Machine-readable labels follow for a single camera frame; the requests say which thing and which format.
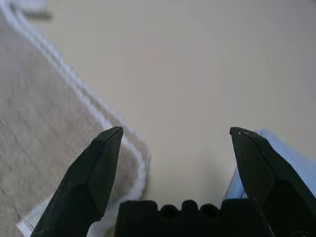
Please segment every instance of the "beige table surface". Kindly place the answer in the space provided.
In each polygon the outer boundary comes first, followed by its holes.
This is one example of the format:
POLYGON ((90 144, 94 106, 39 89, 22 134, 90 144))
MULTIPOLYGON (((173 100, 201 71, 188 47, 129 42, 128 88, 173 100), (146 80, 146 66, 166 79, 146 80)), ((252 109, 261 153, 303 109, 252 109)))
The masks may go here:
POLYGON ((316 158, 314 0, 50 0, 33 22, 145 140, 147 199, 220 205, 230 126, 316 158))

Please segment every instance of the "light blue cloth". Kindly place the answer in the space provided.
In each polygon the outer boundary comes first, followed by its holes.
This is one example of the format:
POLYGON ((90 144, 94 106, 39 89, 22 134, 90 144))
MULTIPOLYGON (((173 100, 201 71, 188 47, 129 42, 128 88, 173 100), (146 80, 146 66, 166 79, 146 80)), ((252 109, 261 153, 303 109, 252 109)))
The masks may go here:
MULTIPOLYGON (((291 146, 285 144, 284 142, 281 142, 276 135, 274 135, 267 129, 261 129, 257 131, 257 133, 260 136, 266 138, 273 149, 292 165, 292 167, 304 181, 306 186, 316 197, 316 161, 308 159, 291 146)), ((224 199, 246 197, 247 194, 243 189, 238 169, 236 169, 232 182, 224 199)))

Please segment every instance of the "beige towel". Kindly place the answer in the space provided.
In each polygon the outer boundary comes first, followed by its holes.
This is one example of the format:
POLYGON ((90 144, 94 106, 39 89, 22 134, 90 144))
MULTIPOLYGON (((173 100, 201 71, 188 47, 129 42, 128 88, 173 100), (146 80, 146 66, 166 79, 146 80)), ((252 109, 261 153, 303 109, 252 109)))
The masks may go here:
POLYGON ((122 125, 126 129, 109 214, 94 226, 102 233, 119 202, 140 197, 147 148, 84 84, 65 80, 4 16, 0 11, 0 236, 21 236, 16 223, 55 191, 91 140, 122 125))

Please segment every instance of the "black plastic part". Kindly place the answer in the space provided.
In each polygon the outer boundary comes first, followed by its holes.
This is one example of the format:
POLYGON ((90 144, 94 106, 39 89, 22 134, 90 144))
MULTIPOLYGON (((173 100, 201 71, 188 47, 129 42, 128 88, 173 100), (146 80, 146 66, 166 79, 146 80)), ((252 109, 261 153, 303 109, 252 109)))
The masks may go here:
POLYGON ((293 167, 257 133, 232 127, 230 134, 243 187, 275 236, 316 236, 316 199, 293 167))
POLYGON ((121 127, 100 133, 68 168, 31 237, 85 237, 104 215, 113 186, 121 127))
POLYGON ((188 200, 158 211, 153 201, 127 201, 118 212, 115 237, 272 237, 261 208, 251 199, 231 199, 221 210, 188 200))

